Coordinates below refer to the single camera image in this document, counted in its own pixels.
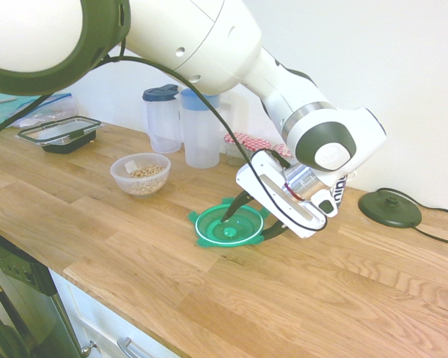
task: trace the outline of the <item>stainless steel appliance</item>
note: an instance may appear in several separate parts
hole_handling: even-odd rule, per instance
[[[49,270],[0,236],[0,358],[80,358]]]

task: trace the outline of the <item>bowl with chickpeas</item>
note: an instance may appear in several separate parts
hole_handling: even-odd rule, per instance
[[[110,168],[124,192],[145,198],[161,189],[169,176],[171,161],[156,153],[138,153],[118,159]]]

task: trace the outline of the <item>chickpeas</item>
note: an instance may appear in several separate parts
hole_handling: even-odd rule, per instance
[[[147,178],[162,172],[164,168],[162,166],[156,166],[154,164],[149,164],[144,168],[140,168],[131,173],[132,178]]]
[[[159,172],[162,172],[163,170],[164,168],[162,166],[156,166],[150,164],[132,172],[131,178],[147,178],[156,175]],[[164,185],[165,182],[166,182],[166,176],[164,176],[164,178],[159,177],[144,182],[133,183],[131,185],[131,188],[129,188],[128,192],[132,195],[139,195],[139,196],[150,195],[153,192],[157,192]]]

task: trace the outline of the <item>white cabinet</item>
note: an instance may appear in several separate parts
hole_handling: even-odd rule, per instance
[[[98,345],[90,358],[178,358],[59,274],[50,272],[81,346],[89,345],[90,340]],[[130,355],[118,347],[118,340],[130,343],[126,348]]]

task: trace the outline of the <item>plastic jug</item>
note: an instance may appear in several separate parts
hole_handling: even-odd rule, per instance
[[[179,102],[175,98],[178,93],[178,86],[174,84],[147,89],[143,93],[144,128],[156,153],[173,153],[181,148]]]
[[[220,95],[205,98],[219,108]],[[219,121],[191,89],[181,92],[181,106],[186,164],[198,169],[216,166],[220,160]]]

